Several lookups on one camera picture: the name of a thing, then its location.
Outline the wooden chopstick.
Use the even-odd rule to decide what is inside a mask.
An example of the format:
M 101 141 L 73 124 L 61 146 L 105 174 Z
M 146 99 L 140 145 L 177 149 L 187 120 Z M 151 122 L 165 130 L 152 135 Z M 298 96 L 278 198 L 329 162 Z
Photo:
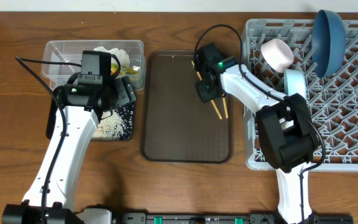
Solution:
M 225 96 L 222 97 L 222 101 L 223 101 L 225 118 L 228 119 L 229 115 L 228 115 L 227 103 L 226 103 L 226 97 Z
M 194 63 L 194 61 L 191 61 L 191 64 L 192 64 L 193 68 L 195 68 L 195 63 Z M 199 73 L 199 72 L 196 72 L 196 74 L 197 74 L 199 80 L 201 81 L 202 78 L 201 78 L 200 73 Z M 210 102 L 211 102 L 211 104 L 212 104 L 212 106 L 213 106 L 213 108 L 214 108 L 214 110 L 215 110 L 217 116 L 219 117 L 219 119 L 223 119 L 223 117 L 221 116 L 221 114 L 220 114 L 220 112 L 219 112 L 219 110 L 218 110 L 218 107 L 216 106 L 214 100 L 210 100 Z

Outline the green snack wrapper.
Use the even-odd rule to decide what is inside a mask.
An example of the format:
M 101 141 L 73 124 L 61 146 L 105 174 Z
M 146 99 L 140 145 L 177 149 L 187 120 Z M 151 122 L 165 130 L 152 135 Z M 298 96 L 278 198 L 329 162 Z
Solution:
M 116 71 L 120 68 L 119 75 L 137 75 L 140 72 L 140 67 L 123 67 L 116 64 L 111 65 L 111 74 L 114 75 Z

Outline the rice food waste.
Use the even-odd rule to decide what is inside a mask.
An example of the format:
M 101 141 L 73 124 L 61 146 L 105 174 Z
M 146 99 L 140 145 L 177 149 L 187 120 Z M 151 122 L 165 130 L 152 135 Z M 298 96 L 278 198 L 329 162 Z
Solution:
M 104 112 L 98 128 L 92 136 L 95 141 L 127 141 L 134 130 L 135 104 Z

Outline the white napkin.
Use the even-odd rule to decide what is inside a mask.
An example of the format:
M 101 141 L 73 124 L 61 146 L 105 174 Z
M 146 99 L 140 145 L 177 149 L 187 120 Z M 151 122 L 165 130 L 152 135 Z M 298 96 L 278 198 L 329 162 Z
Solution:
M 129 54 L 125 50 L 122 50 L 119 48 L 113 48 L 111 50 L 108 50 L 108 49 L 104 48 L 103 46 L 96 47 L 93 50 L 100 51 L 100 52 L 106 52 L 106 53 L 110 53 L 111 55 L 115 55 L 122 67 L 130 66 Z

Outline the white pink bowl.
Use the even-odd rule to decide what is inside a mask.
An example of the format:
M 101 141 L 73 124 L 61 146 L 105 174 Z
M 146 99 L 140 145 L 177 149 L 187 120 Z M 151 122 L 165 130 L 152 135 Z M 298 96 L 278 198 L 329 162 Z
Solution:
M 261 53 L 268 65 L 283 73 L 294 61 L 291 48 L 280 39 L 272 39 L 261 45 Z

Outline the light blue bowl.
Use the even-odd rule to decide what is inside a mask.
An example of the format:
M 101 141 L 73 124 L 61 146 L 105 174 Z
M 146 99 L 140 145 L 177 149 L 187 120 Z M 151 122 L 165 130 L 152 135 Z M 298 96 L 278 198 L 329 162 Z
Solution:
M 306 99 L 306 82 L 304 73 L 299 70 L 285 69 L 284 90 L 285 94 L 288 96 L 292 96 L 297 93 Z

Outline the dark blue plate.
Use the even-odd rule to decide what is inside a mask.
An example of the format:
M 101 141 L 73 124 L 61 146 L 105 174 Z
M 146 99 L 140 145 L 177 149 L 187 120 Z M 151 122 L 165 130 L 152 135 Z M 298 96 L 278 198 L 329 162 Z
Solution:
M 312 60 L 317 63 L 315 73 L 318 78 L 331 76 L 342 67 L 346 31 L 339 14 L 324 9 L 318 11 L 313 22 L 311 46 L 314 49 Z

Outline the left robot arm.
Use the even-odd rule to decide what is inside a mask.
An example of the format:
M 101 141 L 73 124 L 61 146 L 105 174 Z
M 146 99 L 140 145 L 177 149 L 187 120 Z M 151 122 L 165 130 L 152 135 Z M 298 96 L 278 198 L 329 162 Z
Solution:
M 101 205 L 75 213 L 75 192 L 83 159 L 103 118 L 136 100 L 129 77 L 113 70 L 117 56 L 85 50 L 80 72 L 54 90 L 47 125 L 50 140 L 39 172 L 21 204 L 6 205 L 3 223 L 119 223 L 120 217 Z

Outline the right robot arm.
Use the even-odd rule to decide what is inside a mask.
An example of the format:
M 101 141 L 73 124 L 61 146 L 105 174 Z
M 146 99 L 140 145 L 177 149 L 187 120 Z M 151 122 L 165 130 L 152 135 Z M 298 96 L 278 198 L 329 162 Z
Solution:
M 288 96 L 270 88 L 213 43 L 195 47 L 193 68 L 201 77 L 196 84 L 201 101 L 230 94 L 255 114 L 260 148 L 277 174 L 278 212 L 286 223 L 307 222 L 312 211 L 306 200 L 306 175 L 317 167 L 311 161 L 323 140 L 306 100 L 298 93 Z

